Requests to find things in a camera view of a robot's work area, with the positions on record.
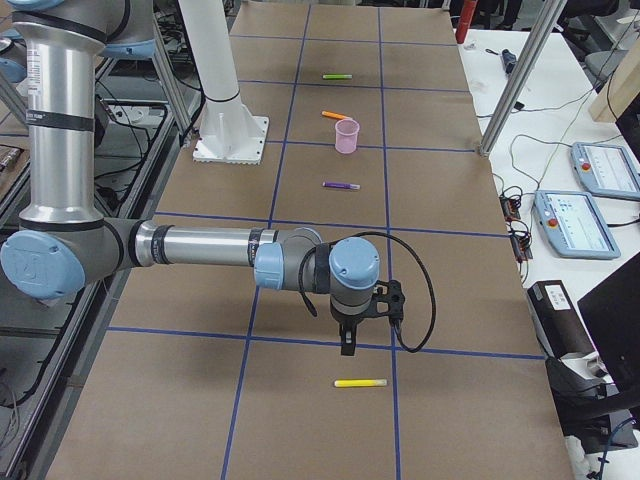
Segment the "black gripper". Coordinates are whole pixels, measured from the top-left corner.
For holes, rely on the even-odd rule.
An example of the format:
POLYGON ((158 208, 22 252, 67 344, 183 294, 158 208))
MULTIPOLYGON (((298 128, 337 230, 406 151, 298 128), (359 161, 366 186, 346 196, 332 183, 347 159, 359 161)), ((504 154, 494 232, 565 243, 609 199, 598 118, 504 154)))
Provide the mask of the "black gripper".
POLYGON ((356 336, 358 322, 354 319, 346 319, 339 325, 341 355, 348 356, 355 354, 356 336))

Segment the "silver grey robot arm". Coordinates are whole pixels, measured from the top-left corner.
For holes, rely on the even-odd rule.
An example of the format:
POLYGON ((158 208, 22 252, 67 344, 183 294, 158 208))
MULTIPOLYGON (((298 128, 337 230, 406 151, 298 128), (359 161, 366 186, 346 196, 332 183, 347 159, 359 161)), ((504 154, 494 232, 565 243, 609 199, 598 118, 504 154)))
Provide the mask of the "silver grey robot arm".
POLYGON ((378 316, 377 249, 362 235, 325 243, 313 230, 180 228, 108 218, 94 204, 97 56, 149 58, 149 1, 16 1, 26 43, 30 202, 2 245, 1 265, 23 293, 53 300, 117 271, 155 264, 250 267, 256 284, 308 298, 326 294, 341 351, 359 323, 378 316))

